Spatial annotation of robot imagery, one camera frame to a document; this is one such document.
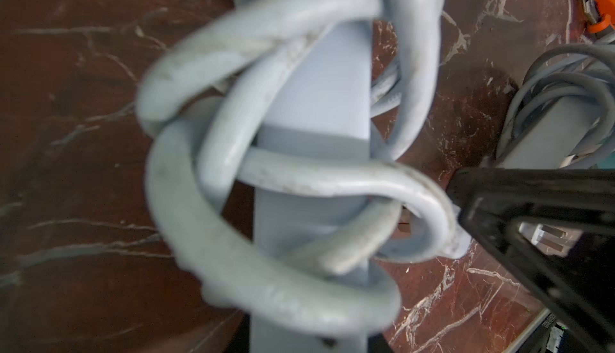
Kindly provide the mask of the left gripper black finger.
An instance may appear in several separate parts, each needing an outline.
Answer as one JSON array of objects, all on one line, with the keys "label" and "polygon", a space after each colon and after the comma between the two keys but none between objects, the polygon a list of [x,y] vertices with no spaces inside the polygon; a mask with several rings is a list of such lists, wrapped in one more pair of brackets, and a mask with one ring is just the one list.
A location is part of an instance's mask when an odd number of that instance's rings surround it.
[{"label": "left gripper black finger", "polygon": [[464,168],[460,225],[591,352],[614,349],[612,170]]}]

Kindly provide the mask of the teal power strip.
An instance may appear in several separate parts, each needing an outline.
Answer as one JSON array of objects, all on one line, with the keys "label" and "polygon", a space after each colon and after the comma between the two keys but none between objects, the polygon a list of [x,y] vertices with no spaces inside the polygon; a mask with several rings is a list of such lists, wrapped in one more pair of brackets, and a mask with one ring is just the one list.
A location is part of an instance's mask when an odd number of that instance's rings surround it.
[{"label": "teal power strip", "polygon": [[597,163],[596,168],[600,170],[614,170],[615,169],[615,153],[610,154],[607,158]]}]

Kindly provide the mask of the grey white power strip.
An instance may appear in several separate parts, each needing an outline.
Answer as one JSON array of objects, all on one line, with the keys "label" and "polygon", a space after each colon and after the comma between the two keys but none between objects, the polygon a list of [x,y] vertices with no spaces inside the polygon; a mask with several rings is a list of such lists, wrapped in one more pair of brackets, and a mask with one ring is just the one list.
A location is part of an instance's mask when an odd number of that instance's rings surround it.
[{"label": "grey white power strip", "polygon": [[600,117],[587,98],[564,97],[513,138],[514,121],[504,127],[507,144],[498,148],[494,166],[503,169],[557,170]]}]

